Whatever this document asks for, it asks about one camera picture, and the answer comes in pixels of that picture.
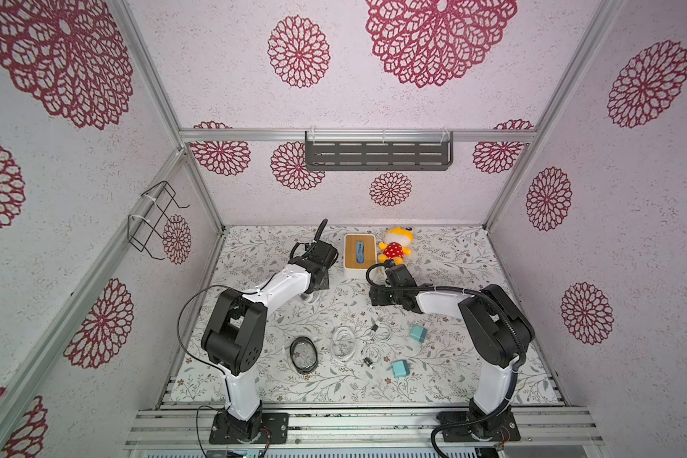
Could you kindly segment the clear oval zip pouch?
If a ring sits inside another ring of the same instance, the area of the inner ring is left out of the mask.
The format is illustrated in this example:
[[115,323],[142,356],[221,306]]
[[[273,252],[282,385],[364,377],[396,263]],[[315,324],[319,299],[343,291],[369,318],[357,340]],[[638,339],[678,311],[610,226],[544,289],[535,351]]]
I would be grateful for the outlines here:
[[300,300],[303,305],[318,306],[323,300],[324,292],[317,290],[311,293],[303,293],[300,295]]

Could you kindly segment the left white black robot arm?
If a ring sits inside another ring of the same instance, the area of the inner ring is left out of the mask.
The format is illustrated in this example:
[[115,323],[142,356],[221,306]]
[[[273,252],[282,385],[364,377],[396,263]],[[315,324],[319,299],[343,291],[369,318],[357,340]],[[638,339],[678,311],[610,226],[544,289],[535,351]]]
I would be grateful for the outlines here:
[[200,346],[202,362],[223,375],[226,400],[223,408],[201,406],[215,413],[211,445],[261,444],[269,447],[287,441],[289,415],[266,413],[257,387],[257,360],[263,353],[267,318],[294,299],[309,299],[329,288],[329,271],[339,258],[338,250],[322,240],[324,219],[313,240],[299,254],[296,244],[287,264],[267,282],[251,291],[221,287]]

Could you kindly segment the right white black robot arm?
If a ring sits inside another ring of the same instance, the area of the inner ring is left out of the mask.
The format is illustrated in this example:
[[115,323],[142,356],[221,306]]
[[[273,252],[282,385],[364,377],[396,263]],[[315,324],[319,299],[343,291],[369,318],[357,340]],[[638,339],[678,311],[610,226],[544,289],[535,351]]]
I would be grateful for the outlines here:
[[469,435],[475,441],[501,444],[520,439],[511,409],[520,368],[527,362],[534,328],[505,290],[491,284],[474,290],[457,286],[416,284],[408,267],[383,261],[368,267],[364,275],[374,306],[398,305],[417,314],[461,319],[482,364],[476,391],[466,411],[438,417],[431,431],[431,446],[438,456],[446,452],[437,436],[448,431]]

